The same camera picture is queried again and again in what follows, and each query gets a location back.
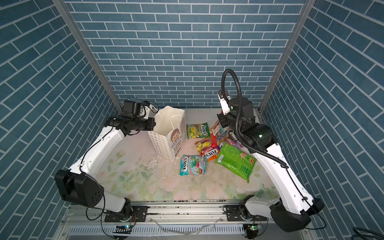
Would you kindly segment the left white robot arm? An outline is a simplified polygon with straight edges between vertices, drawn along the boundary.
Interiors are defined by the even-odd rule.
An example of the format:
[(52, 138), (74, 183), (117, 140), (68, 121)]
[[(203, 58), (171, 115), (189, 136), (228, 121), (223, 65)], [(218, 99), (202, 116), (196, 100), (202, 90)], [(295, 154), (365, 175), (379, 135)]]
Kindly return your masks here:
[(108, 160), (115, 146), (126, 136), (152, 131), (156, 126), (150, 113), (156, 114), (157, 104), (135, 99), (125, 100), (118, 116), (107, 118), (100, 135), (68, 170), (58, 170), (55, 182), (61, 198), (87, 208), (101, 209), (116, 222), (132, 219), (131, 201), (104, 189), (96, 180), (97, 173)]

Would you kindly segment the teal snack packet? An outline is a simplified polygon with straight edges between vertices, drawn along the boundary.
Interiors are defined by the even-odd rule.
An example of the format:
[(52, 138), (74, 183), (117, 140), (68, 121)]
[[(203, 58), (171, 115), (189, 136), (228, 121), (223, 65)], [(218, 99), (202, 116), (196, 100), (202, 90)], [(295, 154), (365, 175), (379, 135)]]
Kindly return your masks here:
[(180, 175), (204, 175), (207, 171), (207, 159), (204, 155), (183, 155)]

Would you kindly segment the white patterned paper bag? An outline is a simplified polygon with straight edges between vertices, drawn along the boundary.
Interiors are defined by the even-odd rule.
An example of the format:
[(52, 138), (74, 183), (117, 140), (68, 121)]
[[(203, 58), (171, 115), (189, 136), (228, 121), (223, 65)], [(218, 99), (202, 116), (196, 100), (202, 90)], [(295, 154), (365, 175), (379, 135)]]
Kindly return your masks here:
[(155, 114), (155, 123), (149, 132), (154, 148), (159, 156), (173, 162), (187, 140), (185, 110), (166, 106)]

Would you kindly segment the yellow snack packet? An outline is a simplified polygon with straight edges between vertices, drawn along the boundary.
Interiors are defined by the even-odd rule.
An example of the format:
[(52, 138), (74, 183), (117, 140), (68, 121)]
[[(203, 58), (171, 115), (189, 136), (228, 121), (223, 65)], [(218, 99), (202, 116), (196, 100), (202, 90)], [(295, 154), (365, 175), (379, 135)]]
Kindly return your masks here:
[(218, 142), (222, 141), (223, 139), (226, 139), (229, 136), (229, 127), (227, 128), (221, 128), (217, 134), (216, 134), (216, 139)]

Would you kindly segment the green Fox's spring candy bag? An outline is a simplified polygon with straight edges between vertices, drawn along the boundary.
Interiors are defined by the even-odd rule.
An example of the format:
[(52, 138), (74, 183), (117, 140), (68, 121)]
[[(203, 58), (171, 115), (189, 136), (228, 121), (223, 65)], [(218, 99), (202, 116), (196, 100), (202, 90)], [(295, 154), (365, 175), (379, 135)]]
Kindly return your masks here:
[(210, 136), (208, 123), (187, 125), (188, 139), (208, 138)]

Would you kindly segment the green snack packet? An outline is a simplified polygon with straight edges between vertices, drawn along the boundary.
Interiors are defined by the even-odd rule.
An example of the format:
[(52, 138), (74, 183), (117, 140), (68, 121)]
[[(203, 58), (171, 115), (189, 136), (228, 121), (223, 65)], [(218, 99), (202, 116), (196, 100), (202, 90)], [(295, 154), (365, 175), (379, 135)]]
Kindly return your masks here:
[(216, 159), (216, 164), (224, 166), (232, 173), (243, 178), (249, 183), (257, 159), (241, 150), (225, 143)]

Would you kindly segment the purple Fox's raspberry candy bag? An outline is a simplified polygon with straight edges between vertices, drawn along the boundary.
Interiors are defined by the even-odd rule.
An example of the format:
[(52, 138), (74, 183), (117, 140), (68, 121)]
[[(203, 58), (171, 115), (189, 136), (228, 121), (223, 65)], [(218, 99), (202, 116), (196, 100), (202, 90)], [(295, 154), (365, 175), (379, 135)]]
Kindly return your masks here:
[(224, 141), (225, 141), (226, 143), (230, 144), (231, 146), (237, 148), (237, 149), (241, 149), (241, 148), (243, 148), (243, 146), (241, 145), (241, 143), (239, 143), (238, 141), (234, 141), (234, 140), (232, 140), (230, 137), (226, 137), (226, 138), (224, 139)]

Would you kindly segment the red snack packet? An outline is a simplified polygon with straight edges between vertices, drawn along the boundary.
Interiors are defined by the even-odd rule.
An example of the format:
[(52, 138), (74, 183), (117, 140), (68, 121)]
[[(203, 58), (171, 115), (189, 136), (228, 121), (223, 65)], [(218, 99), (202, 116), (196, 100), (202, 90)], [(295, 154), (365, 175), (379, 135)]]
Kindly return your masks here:
[(211, 133), (211, 143), (215, 146), (220, 146), (218, 137), (224, 132), (225, 129), (222, 128), (222, 125), (219, 120), (215, 122), (215, 124), (210, 127)]

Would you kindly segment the orange Fox's fruits candy bag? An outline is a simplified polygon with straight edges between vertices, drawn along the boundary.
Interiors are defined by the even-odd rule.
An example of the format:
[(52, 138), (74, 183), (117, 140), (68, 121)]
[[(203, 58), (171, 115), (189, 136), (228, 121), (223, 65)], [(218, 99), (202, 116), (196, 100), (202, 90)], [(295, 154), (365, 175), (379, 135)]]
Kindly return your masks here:
[(195, 143), (195, 146), (200, 155), (205, 156), (207, 161), (214, 161), (218, 158), (220, 147), (212, 138), (204, 138)]

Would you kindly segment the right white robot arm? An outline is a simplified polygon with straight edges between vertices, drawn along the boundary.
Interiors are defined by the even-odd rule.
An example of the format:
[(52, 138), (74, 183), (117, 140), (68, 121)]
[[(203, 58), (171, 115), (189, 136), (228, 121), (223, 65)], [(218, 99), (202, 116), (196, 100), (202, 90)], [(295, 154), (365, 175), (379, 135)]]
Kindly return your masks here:
[(240, 201), (242, 217), (246, 220), (255, 216), (272, 219), (287, 233), (309, 230), (311, 216), (320, 213), (325, 206), (323, 201), (314, 198), (295, 176), (272, 130), (256, 122), (252, 103), (247, 98), (242, 102), (240, 135), (251, 145), (243, 150), (261, 164), (279, 194), (272, 200), (247, 196)]

